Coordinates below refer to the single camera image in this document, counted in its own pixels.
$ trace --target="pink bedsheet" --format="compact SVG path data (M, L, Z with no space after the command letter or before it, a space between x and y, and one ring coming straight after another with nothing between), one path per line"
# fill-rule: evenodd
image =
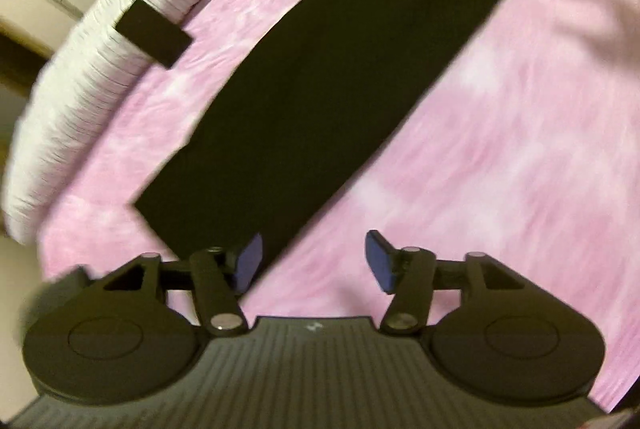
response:
M141 79L50 213L47 277L172 256L128 203L297 1L207 0L186 27L192 47ZM482 250L600 327L608 349L593 398L610 409L640 375L639 1L503 0L382 155L246 297L248 316L379 320L389 298L364 259L368 229L447 259ZM454 306L438 293L433 320Z

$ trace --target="circular pad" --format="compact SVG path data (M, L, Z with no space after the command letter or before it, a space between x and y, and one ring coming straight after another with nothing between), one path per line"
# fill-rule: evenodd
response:
M517 299L486 297L448 314L434 328L430 349L475 395L549 404L591 385L605 346L596 327L565 304L521 292Z
M143 398L174 382L200 348L187 319L128 292L77 301L41 317L22 354L41 392L109 405Z

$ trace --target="black strap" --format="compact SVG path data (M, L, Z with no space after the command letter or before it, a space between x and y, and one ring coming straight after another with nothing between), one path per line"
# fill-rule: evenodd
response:
M625 396L620 399L618 404L613 408L613 411L622 411L624 409L640 409L640 377L636 379L633 385L625 393ZM640 414L636 416L636 423L640 427Z
M302 0L238 67L135 206L180 258L260 232L264 270L497 2Z

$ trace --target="metal rivet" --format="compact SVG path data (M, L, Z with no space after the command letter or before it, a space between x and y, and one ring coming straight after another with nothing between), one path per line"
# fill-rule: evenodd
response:
M399 313L389 317L385 324L393 330L409 330L418 325L418 319L408 313Z
M211 318L211 325L218 330L235 330L243 322L242 317L236 314L218 314Z

